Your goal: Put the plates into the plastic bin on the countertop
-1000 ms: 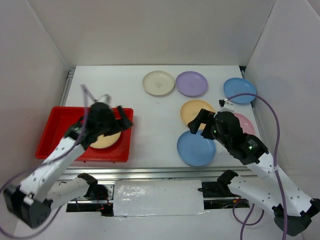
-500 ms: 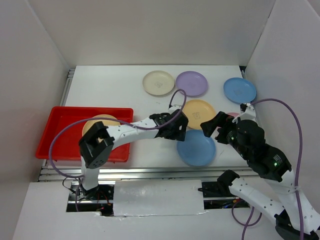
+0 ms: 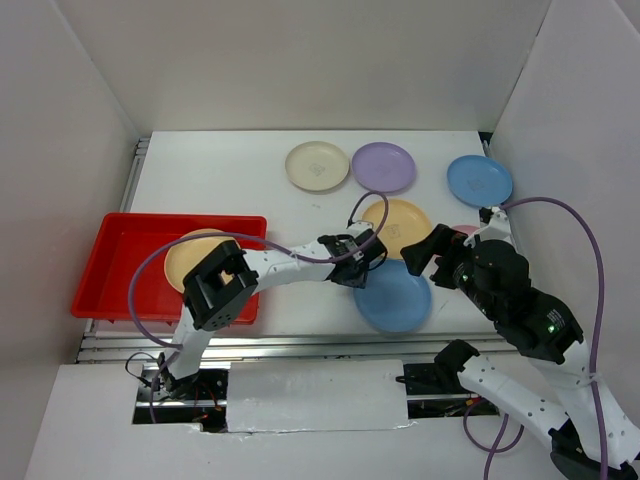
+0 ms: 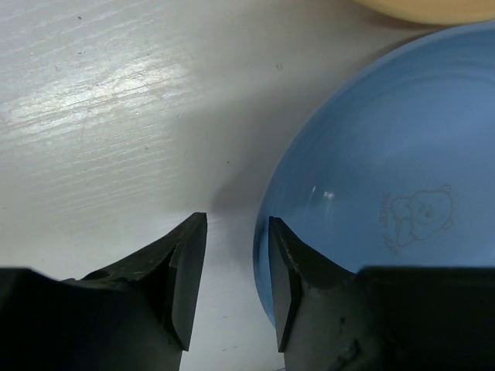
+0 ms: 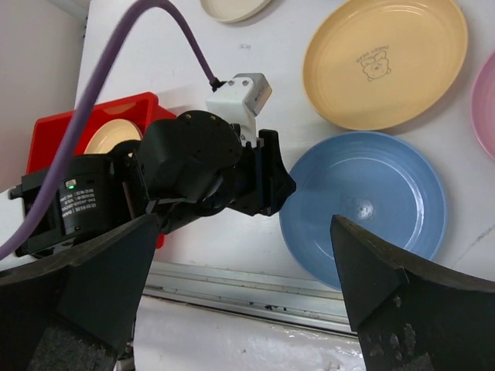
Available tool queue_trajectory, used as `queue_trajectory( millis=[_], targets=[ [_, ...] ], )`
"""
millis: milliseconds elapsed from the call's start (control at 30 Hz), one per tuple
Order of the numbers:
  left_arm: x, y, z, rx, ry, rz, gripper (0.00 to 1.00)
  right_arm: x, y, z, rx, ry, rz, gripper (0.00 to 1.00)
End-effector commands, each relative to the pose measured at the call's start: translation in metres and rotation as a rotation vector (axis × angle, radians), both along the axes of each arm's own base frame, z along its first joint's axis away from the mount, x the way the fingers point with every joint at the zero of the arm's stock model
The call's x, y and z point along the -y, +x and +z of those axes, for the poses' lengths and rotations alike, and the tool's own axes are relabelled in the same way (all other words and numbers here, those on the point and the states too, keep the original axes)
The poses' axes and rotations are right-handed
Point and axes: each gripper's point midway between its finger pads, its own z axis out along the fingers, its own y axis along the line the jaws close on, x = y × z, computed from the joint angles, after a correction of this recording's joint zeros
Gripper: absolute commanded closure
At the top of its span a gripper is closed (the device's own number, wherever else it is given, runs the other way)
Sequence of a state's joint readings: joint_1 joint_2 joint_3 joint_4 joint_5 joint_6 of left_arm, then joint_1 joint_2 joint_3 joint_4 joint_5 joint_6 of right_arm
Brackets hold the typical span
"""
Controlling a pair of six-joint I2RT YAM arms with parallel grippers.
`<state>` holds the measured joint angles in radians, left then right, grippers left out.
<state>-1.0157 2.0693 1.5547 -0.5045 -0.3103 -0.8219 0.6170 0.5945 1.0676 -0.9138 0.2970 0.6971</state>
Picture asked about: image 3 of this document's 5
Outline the blue plate front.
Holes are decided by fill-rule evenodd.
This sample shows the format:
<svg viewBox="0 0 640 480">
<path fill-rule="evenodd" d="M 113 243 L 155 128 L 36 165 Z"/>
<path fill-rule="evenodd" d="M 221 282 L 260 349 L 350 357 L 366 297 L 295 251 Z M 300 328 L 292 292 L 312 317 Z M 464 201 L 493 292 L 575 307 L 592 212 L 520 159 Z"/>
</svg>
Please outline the blue plate front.
<svg viewBox="0 0 640 480">
<path fill-rule="evenodd" d="M 419 329 L 432 310 L 432 293 L 423 276 L 411 275 L 400 260 L 386 260 L 353 291 L 359 314 L 373 328 L 400 334 Z"/>
</svg>

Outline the yellow plate front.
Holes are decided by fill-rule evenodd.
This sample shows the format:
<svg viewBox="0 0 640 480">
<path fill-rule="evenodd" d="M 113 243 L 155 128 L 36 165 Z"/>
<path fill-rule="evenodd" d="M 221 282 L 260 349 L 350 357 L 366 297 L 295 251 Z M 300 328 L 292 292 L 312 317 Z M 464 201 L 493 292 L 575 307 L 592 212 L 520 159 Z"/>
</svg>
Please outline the yellow plate front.
<svg viewBox="0 0 640 480">
<path fill-rule="evenodd" d="M 184 235 L 188 241 L 169 248 L 164 260 L 164 273 L 168 283 L 180 294 L 184 293 L 183 280 L 186 275 L 222 242 L 233 240 L 228 236 L 207 236 L 194 239 L 205 233 L 220 233 L 220 230 L 205 228 Z"/>
</svg>

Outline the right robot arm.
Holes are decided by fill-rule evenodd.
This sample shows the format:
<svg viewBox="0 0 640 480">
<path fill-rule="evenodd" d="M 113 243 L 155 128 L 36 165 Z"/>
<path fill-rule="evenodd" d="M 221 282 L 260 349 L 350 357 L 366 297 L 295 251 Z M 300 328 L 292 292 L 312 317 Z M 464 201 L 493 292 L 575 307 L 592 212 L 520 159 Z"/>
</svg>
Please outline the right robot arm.
<svg viewBox="0 0 640 480">
<path fill-rule="evenodd" d="M 499 372 L 488 357 L 454 340 L 434 360 L 438 385 L 473 392 L 516 420 L 545 446 L 567 479 L 635 479 L 639 429 L 590 370 L 589 344 L 571 310 L 531 284 L 529 263 L 508 242 L 474 239 L 438 225 L 402 248 L 410 274 L 435 262 L 431 280 L 461 291 L 497 333 L 553 389 L 550 402 Z"/>
</svg>

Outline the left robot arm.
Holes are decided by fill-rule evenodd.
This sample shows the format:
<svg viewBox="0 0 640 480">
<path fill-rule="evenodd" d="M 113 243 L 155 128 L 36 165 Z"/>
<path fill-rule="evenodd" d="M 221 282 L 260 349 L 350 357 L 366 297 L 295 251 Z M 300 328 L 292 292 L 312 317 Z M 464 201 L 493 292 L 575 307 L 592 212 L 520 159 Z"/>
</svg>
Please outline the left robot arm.
<svg viewBox="0 0 640 480">
<path fill-rule="evenodd" d="M 193 394 L 213 334 L 239 318 L 253 296 L 300 282 L 328 281 L 362 289 L 369 271 L 386 257 L 386 247 L 367 222 L 291 248 L 252 250 L 223 241 L 182 280 L 185 313 L 171 345 L 158 358 L 161 388 L 176 399 Z"/>
</svg>

